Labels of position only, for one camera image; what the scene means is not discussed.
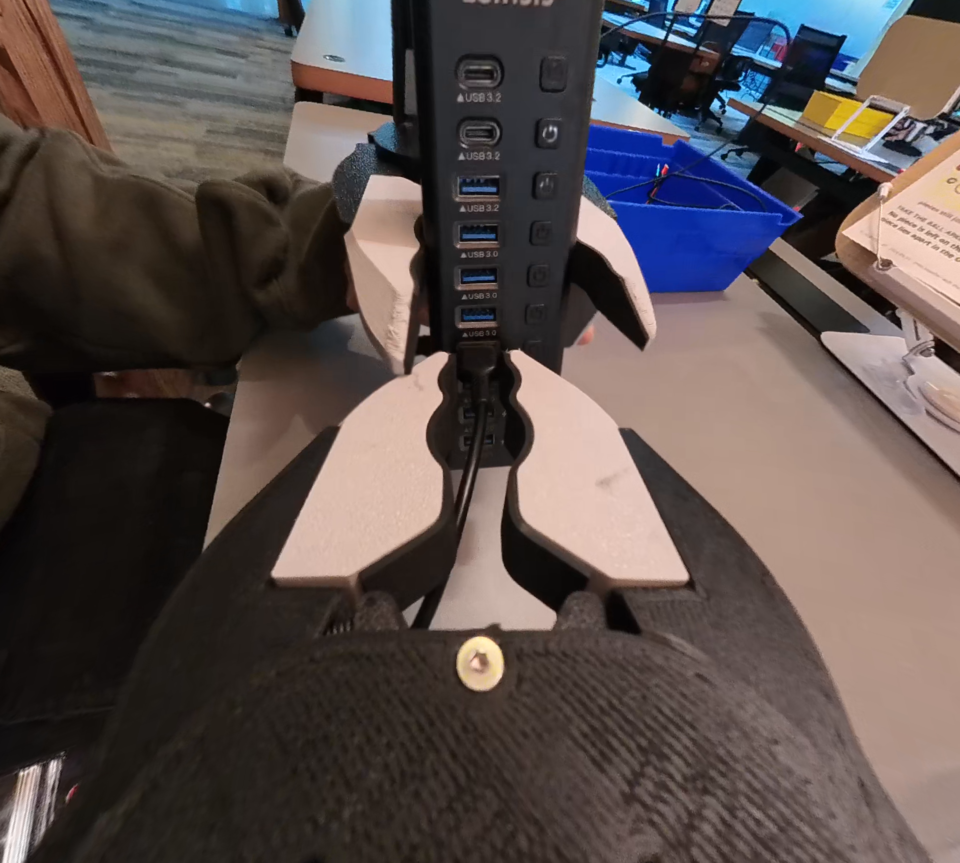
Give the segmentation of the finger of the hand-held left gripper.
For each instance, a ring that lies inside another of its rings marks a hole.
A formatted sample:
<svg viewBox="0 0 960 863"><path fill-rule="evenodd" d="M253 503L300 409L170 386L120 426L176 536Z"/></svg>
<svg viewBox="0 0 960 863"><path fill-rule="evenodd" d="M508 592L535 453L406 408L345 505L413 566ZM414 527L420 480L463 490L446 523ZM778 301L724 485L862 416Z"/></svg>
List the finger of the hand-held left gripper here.
<svg viewBox="0 0 960 863"><path fill-rule="evenodd" d="M366 335L395 375L411 373L420 319L422 188L398 175L367 181L344 245Z"/></svg>
<svg viewBox="0 0 960 863"><path fill-rule="evenodd" d="M585 196L568 257L568 319L584 328L603 317L639 351L656 338L651 294L638 259L618 222Z"/></svg>

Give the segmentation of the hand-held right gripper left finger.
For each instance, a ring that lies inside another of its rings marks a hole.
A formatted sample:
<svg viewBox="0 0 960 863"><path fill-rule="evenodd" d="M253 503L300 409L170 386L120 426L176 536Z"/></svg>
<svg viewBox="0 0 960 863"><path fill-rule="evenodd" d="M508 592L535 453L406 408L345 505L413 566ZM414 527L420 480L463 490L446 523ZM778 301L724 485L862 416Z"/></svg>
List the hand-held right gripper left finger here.
<svg viewBox="0 0 960 863"><path fill-rule="evenodd" d="M271 569L280 588L424 595L452 566L442 437L450 354L395 377L342 421Z"/></svg>

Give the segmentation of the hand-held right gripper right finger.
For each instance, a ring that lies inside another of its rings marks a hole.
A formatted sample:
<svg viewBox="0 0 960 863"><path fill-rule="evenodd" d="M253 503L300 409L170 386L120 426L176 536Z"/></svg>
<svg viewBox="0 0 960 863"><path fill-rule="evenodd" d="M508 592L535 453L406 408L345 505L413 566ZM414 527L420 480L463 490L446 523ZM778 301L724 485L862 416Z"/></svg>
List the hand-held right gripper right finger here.
<svg viewBox="0 0 960 863"><path fill-rule="evenodd" d="M519 420L503 564L535 597L681 590L690 572L617 423L521 351L506 355Z"/></svg>

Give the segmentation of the black usb hub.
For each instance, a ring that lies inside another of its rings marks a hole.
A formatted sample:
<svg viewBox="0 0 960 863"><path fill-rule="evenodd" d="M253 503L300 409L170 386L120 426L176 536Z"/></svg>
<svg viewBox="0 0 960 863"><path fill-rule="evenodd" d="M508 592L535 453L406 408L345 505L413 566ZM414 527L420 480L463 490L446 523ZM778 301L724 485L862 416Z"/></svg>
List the black usb hub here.
<svg viewBox="0 0 960 863"><path fill-rule="evenodd" d="M558 373L603 0L410 0L431 342Z"/></svg>

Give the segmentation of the person's left forearm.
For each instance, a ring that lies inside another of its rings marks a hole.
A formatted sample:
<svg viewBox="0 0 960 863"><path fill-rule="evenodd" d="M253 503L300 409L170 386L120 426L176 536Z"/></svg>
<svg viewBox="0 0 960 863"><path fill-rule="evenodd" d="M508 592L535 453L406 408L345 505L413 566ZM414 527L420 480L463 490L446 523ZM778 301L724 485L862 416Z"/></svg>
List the person's left forearm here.
<svg viewBox="0 0 960 863"><path fill-rule="evenodd" d="M25 375L216 367L348 315L329 184L285 168L136 172L2 117L1 363Z"/></svg>

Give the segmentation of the wood-edged desk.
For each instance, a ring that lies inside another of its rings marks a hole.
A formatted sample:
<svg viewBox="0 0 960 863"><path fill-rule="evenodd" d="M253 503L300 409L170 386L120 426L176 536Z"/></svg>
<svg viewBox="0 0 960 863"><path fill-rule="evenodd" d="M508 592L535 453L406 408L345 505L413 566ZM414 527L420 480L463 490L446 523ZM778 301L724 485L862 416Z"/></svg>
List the wood-edged desk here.
<svg viewBox="0 0 960 863"><path fill-rule="evenodd" d="M309 0L291 54L298 100L393 103L391 0Z"/></svg>

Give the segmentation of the grey desk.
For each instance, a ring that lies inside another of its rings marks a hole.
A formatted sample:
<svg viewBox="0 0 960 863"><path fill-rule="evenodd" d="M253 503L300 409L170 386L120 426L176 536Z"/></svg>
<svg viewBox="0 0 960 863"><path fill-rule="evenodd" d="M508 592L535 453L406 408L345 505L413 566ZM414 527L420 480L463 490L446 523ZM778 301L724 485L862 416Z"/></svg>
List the grey desk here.
<svg viewBox="0 0 960 863"><path fill-rule="evenodd" d="M774 299L655 294L637 351L603 317L562 374L750 545L819 647L877 776L935 861L958 861L958 481ZM358 317L244 357L206 543L390 378ZM436 624L545 629L500 557L506 468L478 477Z"/></svg>

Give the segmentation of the blue plastic bin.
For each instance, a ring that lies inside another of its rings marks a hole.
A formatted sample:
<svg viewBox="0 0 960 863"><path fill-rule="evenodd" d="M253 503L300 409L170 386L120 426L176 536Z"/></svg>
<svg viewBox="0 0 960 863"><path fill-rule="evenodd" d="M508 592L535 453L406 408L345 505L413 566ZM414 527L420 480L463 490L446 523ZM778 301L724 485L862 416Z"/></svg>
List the blue plastic bin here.
<svg viewBox="0 0 960 863"><path fill-rule="evenodd" d="M652 294L720 292L800 218L718 158L678 140L589 130L584 175L612 209Z"/></svg>

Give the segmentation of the black pole stand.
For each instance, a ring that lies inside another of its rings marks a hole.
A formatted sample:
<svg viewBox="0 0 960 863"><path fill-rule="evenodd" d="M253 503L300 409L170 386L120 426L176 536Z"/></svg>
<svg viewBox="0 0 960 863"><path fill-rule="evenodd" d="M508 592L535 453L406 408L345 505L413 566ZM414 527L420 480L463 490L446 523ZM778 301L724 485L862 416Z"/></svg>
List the black pole stand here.
<svg viewBox="0 0 960 863"><path fill-rule="evenodd" d="M407 179L421 179L411 0L390 0L391 123L368 135L377 157Z"/></svg>

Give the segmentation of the black office chair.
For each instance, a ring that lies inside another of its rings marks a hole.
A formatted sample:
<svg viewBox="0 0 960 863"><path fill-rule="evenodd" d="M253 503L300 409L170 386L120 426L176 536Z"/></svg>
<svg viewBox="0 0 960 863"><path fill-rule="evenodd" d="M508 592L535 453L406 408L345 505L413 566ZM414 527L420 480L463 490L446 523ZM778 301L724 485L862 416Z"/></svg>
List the black office chair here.
<svg viewBox="0 0 960 863"><path fill-rule="evenodd" d="M801 113L813 94L824 89L846 40L845 33L801 24L758 105Z"/></svg>
<svg viewBox="0 0 960 863"><path fill-rule="evenodd" d="M713 118L712 107L721 71L752 21L751 13L706 16L686 39L691 51L660 46L649 69L632 77L638 100L664 117L680 115L702 126Z"/></svg>

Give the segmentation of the person's dark trousers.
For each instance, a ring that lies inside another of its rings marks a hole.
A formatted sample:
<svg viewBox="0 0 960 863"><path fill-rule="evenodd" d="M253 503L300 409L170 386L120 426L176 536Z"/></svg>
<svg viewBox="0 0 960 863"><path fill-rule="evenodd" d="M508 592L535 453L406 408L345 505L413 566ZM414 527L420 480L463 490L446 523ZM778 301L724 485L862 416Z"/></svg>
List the person's dark trousers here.
<svg viewBox="0 0 960 863"><path fill-rule="evenodd" d="M229 419L190 398L2 404L2 772L92 744L201 554Z"/></svg>

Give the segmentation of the clear acrylic holder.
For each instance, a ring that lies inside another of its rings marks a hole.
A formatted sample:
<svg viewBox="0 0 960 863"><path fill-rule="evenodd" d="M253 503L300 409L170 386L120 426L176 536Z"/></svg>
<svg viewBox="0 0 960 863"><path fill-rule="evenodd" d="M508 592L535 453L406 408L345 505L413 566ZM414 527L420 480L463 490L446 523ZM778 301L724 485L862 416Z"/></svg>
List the clear acrylic holder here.
<svg viewBox="0 0 960 863"><path fill-rule="evenodd" d="M851 151L874 149L911 112L911 106L880 95L842 99L823 124L828 139Z"/></svg>

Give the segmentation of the printed instruction sheet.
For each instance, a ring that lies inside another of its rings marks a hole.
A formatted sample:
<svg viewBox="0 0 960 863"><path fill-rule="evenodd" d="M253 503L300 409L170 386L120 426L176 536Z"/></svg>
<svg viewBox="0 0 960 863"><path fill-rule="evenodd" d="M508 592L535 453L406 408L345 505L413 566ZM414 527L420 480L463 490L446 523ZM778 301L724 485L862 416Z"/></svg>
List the printed instruction sheet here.
<svg viewBox="0 0 960 863"><path fill-rule="evenodd" d="M942 141L851 211L835 240L846 270L959 349L959 142Z"/></svg>

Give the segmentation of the white sheet stand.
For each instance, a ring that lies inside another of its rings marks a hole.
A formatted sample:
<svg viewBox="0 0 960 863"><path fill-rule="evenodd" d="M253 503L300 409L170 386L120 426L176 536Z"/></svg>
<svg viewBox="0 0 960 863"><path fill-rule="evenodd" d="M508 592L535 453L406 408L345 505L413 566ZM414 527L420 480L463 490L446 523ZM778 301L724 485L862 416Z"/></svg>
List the white sheet stand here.
<svg viewBox="0 0 960 863"><path fill-rule="evenodd" d="M959 474L959 374L930 329L898 310L893 335L825 331L824 348L954 475Z"/></svg>

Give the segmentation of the beige divider board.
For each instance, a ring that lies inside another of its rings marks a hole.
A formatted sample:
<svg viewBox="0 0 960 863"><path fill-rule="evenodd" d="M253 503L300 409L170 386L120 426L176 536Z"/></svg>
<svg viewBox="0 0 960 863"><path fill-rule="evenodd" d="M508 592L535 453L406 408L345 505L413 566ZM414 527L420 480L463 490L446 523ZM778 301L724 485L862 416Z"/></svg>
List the beige divider board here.
<svg viewBox="0 0 960 863"><path fill-rule="evenodd" d="M885 32L858 77L856 97L879 97L929 121L959 99L959 24L906 14Z"/></svg>

